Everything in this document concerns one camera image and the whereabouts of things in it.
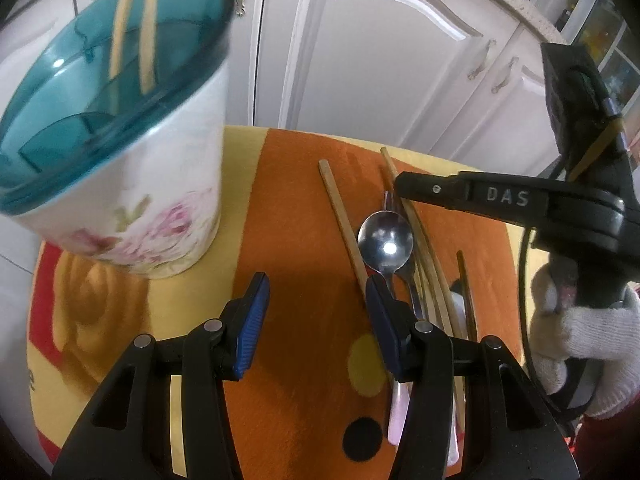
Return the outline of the white gloved hand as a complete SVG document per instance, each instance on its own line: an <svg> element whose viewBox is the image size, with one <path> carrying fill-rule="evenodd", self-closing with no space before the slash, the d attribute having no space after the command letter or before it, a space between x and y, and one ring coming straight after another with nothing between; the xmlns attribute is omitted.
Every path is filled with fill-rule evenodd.
<svg viewBox="0 0 640 480"><path fill-rule="evenodd" d="M570 358L599 360L603 374L586 415L611 418L639 395L639 296L630 287L620 307L555 310L559 291L545 264L534 275L535 312L529 348L538 379L551 396L565 386Z"/></svg>

